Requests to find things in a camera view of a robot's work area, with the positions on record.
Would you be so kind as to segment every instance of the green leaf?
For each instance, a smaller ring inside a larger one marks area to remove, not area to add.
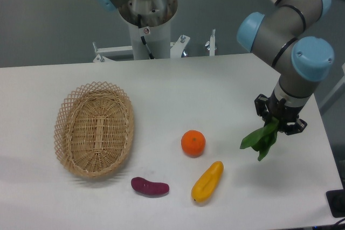
[[[262,149],[262,143],[260,142],[262,138],[278,130],[279,121],[272,117],[270,123],[264,127],[255,130],[250,133],[248,136],[243,138],[241,142],[240,149],[246,149],[252,147],[255,151]]]
[[[259,150],[258,161],[261,161],[265,156],[267,156],[271,146],[277,141],[278,130],[275,130],[271,134],[265,136],[262,141],[265,143],[265,148]]]
[[[239,148],[246,149],[246,148],[252,147],[253,145],[256,145],[260,141],[260,139],[263,137],[263,132],[264,132],[263,128],[253,131],[248,136],[243,138],[241,142],[241,146]]]

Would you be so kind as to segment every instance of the table surface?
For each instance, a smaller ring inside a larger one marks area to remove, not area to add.
[[[241,140],[263,126],[254,99],[279,74],[251,54],[0,69],[0,229],[276,229],[332,224],[326,191],[342,185],[312,96],[302,134],[279,134],[261,162]],[[54,125],[77,87],[107,81],[125,90],[135,116],[129,158],[116,174],[85,180],[54,153]],[[190,130],[204,154],[186,156]],[[215,161],[222,179],[208,203],[191,188]],[[133,177],[170,185],[168,195],[136,194]]]

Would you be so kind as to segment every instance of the oval basket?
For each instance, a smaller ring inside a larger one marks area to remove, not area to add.
[[[61,105],[55,126],[55,153],[71,173],[100,177],[128,156],[134,133],[127,94],[107,82],[78,87]]]

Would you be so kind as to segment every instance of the orange fruit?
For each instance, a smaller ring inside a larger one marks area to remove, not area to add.
[[[196,130],[187,131],[181,139],[182,150],[189,156],[200,156],[205,149],[206,139]]]

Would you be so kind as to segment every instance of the yellow toy vegetable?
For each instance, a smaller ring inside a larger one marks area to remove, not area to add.
[[[204,172],[192,189],[192,197],[196,202],[204,202],[212,195],[222,176],[223,170],[223,163],[217,161]]]

